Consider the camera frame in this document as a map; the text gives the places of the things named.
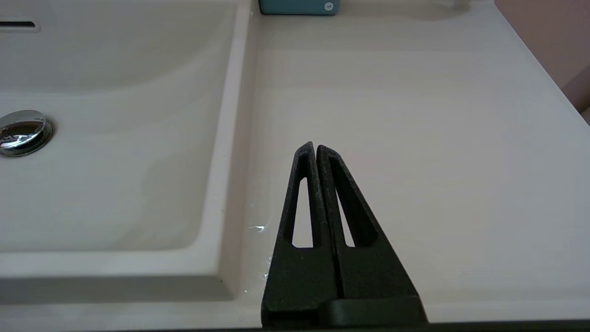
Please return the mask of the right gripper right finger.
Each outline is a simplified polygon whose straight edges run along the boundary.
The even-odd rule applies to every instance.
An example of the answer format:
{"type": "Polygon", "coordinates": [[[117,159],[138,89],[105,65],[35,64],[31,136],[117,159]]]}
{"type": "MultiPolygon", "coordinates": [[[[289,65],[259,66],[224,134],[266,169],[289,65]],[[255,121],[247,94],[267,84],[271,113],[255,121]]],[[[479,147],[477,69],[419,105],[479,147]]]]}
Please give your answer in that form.
{"type": "Polygon", "coordinates": [[[343,298],[418,298],[360,187],[337,151],[320,145],[316,162],[343,298]]]}

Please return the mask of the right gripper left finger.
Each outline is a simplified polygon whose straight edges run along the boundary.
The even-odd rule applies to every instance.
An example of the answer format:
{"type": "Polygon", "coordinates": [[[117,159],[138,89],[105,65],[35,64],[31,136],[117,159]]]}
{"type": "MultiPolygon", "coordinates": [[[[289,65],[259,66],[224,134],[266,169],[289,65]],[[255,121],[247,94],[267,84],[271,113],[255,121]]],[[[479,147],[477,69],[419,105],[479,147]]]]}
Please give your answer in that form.
{"type": "Polygon", "coordinates": [[[338,295],[330,230],[326,220],[316,154],[312,142],[294,154],[282,218],[261,301],[265,329],[316,328],[319,309],[338,295]],[[293,245],[301,181],[307,181],[312,247],[293,245]]]}

